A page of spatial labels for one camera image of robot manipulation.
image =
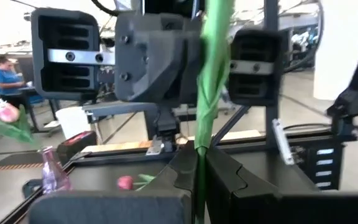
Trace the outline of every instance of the factory floor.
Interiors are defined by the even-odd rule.
[[[321,101],[313,98],[313,73],[300,72],[285,75],[283,97],[280,102],[280,117],[285,126],[301,123],[328,123],[329,120],[322,112],[331,105],[330,101]],[[51,119],[47,107],[36,108],[39,123]],[[130,114],[115,116],[101,122],[103,137],[106,138],[126,121]],[[214,132],[230,118],[220,114],[214,122]],[[265,131],[264,109],[251,108],[232,129],[232,131],[245,131],[256,129],[262,134]],[[185,136],[195,134],[195,122],[182,123],[182,133]],[[63,133],[57,132],[52,137],[46,134],[37,134],[44,146],[57,146],[64,140]],[[120,131],[115,133],[109,143],[134,142],[147,139],[144,119],[141,113],[136,114]],[[16,143],[7,138],[0,138],[0,153],[29,150],[29,146]],[[0,155],[0,160],[8,155]],[[358,190],[358,141],[349,143],[346,147],[342,175],[342,190]],[[29,179],[39,178],[41,170],[19,169],[0,171],[0,219],[23,201],[21,187]]]

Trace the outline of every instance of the pink rose bud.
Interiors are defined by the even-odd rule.
[[[0,120],[7,123],[15,122],[19,119],[20,111],[6,101],[0,100]]]
[[[131,176],[118,178],[118,187],[123,190],[132,190],[134,188],[134,179]]]

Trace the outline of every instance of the woman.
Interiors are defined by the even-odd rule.
[[[20,105],[25,106],[24,97],[19,91],[19,88],[24,86],[24,82],[12,71],[12,68],[12,62],[5,55],[0,55],[1,98],[19,108]]]

